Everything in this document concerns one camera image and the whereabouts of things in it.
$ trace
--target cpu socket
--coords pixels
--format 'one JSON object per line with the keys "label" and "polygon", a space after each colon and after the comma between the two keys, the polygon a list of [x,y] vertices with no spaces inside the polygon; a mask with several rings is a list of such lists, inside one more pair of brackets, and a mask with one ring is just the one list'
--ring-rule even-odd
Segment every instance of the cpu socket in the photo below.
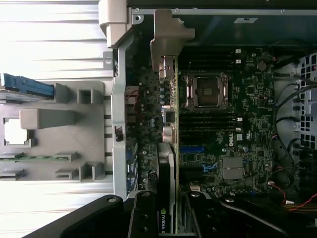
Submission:
{"label": "cpu socket", "polygon": [[187,76],[189,108],[227,108],[228,76],[226,74]]}

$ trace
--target blue pcie slot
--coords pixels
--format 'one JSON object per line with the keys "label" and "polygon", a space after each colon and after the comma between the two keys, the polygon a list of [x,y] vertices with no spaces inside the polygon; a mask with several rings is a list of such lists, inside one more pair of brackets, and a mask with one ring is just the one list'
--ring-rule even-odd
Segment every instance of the blue pcie slot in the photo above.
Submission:
{"label": "blue pcie slot", "polygon": [[22,76],[13,76],[0,73],[1,89],[41,96],[47,99],[54,98],[54,87]]}
{"label": "blue pcie slot", "polygon": [[181,146],[181,153],[203,153],[205,151],[204,146]]}

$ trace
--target cpu socket latch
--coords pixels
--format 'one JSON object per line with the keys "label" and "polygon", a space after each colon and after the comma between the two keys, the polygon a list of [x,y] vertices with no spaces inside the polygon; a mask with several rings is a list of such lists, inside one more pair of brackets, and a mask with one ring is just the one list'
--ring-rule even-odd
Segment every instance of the cpu socket latch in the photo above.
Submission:
{"label": "cpu socket latch", "polygon": [[228,81],[224,73],[214,75],[186,76],[187,101],[186,107],[192,109],[229,107]]}

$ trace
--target motherboard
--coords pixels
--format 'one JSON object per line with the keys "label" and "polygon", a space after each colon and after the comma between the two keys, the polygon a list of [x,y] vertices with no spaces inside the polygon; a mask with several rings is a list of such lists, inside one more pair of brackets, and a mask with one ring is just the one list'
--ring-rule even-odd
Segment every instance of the motherboard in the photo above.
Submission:
{"label": "motherboard", "polygon": [[[177,125],[178,139],[170,143],[178,143],[179,167],[192,187],[217,197],[266,193],[274,58],[261,48],[215,54],[223,64],[201,68],[214,58],[182,53],[171,82],[160,81],[150,68],[138,76],[132,126],[139,144],[138,189],[155,190],[156,143],[169,142],[167,131]],[[169,113],[176,120],[169,121]]]}

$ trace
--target circuit board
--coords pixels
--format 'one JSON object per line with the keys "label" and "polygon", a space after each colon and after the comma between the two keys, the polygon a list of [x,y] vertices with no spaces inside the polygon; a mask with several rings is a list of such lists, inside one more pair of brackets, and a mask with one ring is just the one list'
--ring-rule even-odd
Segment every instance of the circuit board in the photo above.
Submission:
{"label": "circuit board", "polygon": [[[200,100],[201,104],[209,100],[212,106],[190,107],[188,81],[180,83],[181,168],[192,183],[217,197],[265,193],[271,171],[272,58],[262,49],[239,51],[237,58],[236,69],[224,72],[227,98],[222,95],[222,101],[217,101],[212,97],[212,84],[202,89],[209,98]],[[201,78],[216,81],[222,77],[207,75]]]}
{"label": "circuit board", "polygon": [[[229,70],[180,72],[178,80],[180,167],[192,184],[216,196],[266,192],[271,173],[273,59],[263,49],[232,54],[235,65]],[[186,79],[191,76],[197,82]],[[155,190],[156,143],[163,126],[170,126],[162,122],[162,106],[176,105],[175,82],[160,82],[150,68],[138,82],[143,108],[135,124],[138,189]],[[207,97],[194,98],[194,92]]]}

